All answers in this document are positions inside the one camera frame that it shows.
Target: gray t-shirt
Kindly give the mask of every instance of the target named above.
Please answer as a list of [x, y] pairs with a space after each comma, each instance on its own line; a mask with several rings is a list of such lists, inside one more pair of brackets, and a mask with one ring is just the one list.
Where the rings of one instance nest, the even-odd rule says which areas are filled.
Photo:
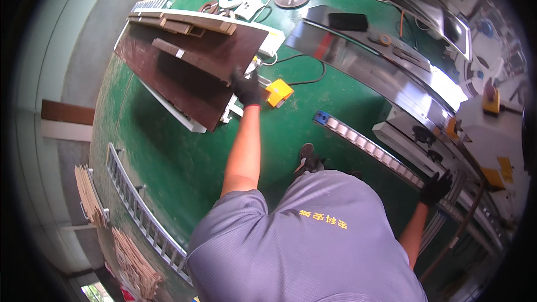
[[271, 214], [232, 191], [196, 226], [187, 258], [200, 301], [426, 301], [379, 196], [339, 171], [305, 172]]

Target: hand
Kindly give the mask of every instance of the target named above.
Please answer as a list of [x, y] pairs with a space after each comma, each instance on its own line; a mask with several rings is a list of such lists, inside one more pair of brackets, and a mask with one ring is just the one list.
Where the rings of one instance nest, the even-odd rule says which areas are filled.
[[259, 105], [261, 103], [261, 92], [257, 81], [257, 70], [252, 71], [250, 79], [244, 78], [238, 67], [235, 67], [231, 75], [233, 93], [238, 100], [247, 107], [248, 105]]
[[437, 204], [451, 189], [451, 179], [453, 178], [451, 171], [448, 169], [440, 179], [438, 179], [439, 176], [440, 174], [436, 172], [431, 180], [421, 188], [420, 202], [428, 207]]

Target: dark wooden board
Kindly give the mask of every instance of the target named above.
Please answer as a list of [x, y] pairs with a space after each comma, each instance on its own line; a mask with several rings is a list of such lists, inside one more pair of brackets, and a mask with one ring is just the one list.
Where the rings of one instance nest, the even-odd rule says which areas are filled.
[[227, 86], [229, 75], [226, 76], [227, 81], [219, 80], [151, 44], [155, 38], [161, 38], [171, 44], [182, 45], [182, 48], [190, 45], [189, 49], [196, 51], [201, 60], [216, 57], [219, 61], [215, 65], [221, 66], [223, 70], [231, 72], [233, 66], [239, 64], [239, 68], [245, 71], [267, 32], [248, 26], [240, 27], [243, 29], [237, 28], [232, 36], [207, 30], [203, 37], [196, 38], [145, 25], [129, 24], [115, 52], [147, 85], [179, 111], [212, 132], [232, 96], [232, 89]]
[[214, 63], [210, 58], [205, 58], [200, 63], [200, 58], [196, 54], [188, 50], [184, 50], [181, 47], [176, 46], [175, 44], [166, 42], [161, 38], [154, 39], [152, 45], [153, 47], [160, 49], [170, 54], [171, 56], [175, 56], [182, 61], [188, 62], [192, 65], [198, 64], [199, 69], [202, 69], [203, 71], [213, 75], [214, 77], [218, 77], [222, 81], [228, 81], [229, 79], [229, 75], [226, 72], [221, 71], [220, 66], [217, 63]]
[[57, 122], [93, 125], [95, 109], [78, 105], [59, 103], [43, 99], [41, 119]]
[[233, 35], [206, 30], [201, 38], [172, 34], [139, 25], [130, 26], [129, 30], [136, 33], [138, 39], [144, 39], [149, 44], [155, 38], [160, 38], [180, 47], [190, 54], [191, 58], [188, 61], [190, 64], [211, 73], [215, 78], [226, 83], [231, 83], [229, 76], [235, 66], [238, 66], [241, 72], [246, 71], [269, 33], [266, 30], [243, 25], [237, 25], [237, 30]]

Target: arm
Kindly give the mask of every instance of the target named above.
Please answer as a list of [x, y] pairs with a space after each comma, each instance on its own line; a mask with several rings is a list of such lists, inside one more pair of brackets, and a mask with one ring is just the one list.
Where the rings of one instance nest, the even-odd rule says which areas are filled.
[[436, 205], [451, 190], [453, 175], [450, 170], [447, 170], [440, 179], [438, 179], [439, 175], [439, 173], [435, 173], [431, 181], [421, 188], [420, 199], [414, 214], [399, 237], [399, 243], [408, 254], [408, 265], [411, 270], [414, 270], [414, 265], [418, 259], [421, 235], [429, 208]]
[[246, 79], [238, 68], [231, 77], [233, 93], [244, 105], [244, 114], [238, 125], [237, 136], [233, 141], [225, 166], [224, 184], [220, 198], [231, 191], [249, 191], [257, 189], [261, 144], [259, 139], [259, 111], [261, 92], [257, 81], [257, 72], [253, 71]]
[[261, 156], [259, 140], [259, 105], [248, 105], [238, 125], [225, 166], [224, 185], [220, 198], [230, 191], [257, 189]]
[[399, 243], [408, 254], [408, 263], [411, 270], [414, 270], [414, 265], [418, 259], [421, 235], [423, 234], [423, 227], [425, 226], [425, 220], [427, 219], [428, 213], [429, 208], [427, 205], [418, 202], [412, 218], [410, 218], [410, 221], [399, 237]]

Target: green floor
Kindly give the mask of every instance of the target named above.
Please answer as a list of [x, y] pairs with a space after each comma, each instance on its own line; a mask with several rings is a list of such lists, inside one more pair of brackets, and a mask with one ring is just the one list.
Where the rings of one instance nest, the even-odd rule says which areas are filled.
[[[175, 0], [172, 8], [197, 10], [206, 1]], [[364, 13], [370, 24], [392, 35], [397, 34], [395, 27], [400, 14], [391, 5], [374, 0], [310, 0], [307, 7], [318, 4]], [[272, 6], [272, 14], [263, 23], [283, 30], [286, 35], [305, 10], [281, 10]], [[413, 30], [419, 51], [432, 64], [448, 73], [451, 64], [442, 58], [444, 45], [418, 30], [415, 25]], [[412, 33], [407, 29], [404, 37], [409, 44], [414, 44]], [[280, 58], [295, 53], [285, 45], [278, 51]], [[271, 80], [280, 77], [292, 82], [316, 78], [321, 71], [317, 60], [300, 57], [262, 67], [259, 73]], [[315, 145], [315, 151], [327, 159], [326, 164], [330, 168], [362, 171], [362, 179], [383, 200], [394, 234], [398, 236], [412, 215], [417, 192], [369, 156], [312, 122], [315, 111], [324, 110], [377, 141], [371, 127], [382, 118], [386, 103], [382, 96], [365, 85], [327, 66], [326, 76], [320, 82], [295, 86], [295, 93], [280, 109], [263, 105], [259, 190], [269, 208], [273, 209], [278, 204], [291, 183], [300, 147], [311, 142]], [[121, 159], [129, 177], [147, 185], [146, 203], [171, 236], [186, 248], [195, 225], [219, 197], [225, 162], [237, 127], [238, 117], [233, 116], [229, 124], [220, 124], [214, 133], [189, 132], [150, 95], [123, 62], [112, 56], [98, 99], [90, 164], [100, 185], [99, 195], [104, 198], [105, 205], [111, 208], [113, 224], [129, 231], [146, 257], [154, 258], [154, 252], [146, 247], [130, 217], [122, 210], [104, 170], [107, 143], [112, 142], [116, 147], [124, 148]], [[418, 274], [438, 254], [455, 229], [453, 223], [445, 225], [418, 259]], [[451, 262], [442, 265], [447, 266], [446, 270], [453, 271]], [[167, 280], [161, 285], [163, 290], [167, 290], [175, 300], [192, 298], [192, 289], [182, 284], [172, 284], [180, 280], [164, 266], [159, 268]], [[424, 285], [429, 298], [436, 296], [436, 287], [444, 277], [434, 279], [433, 276]]]

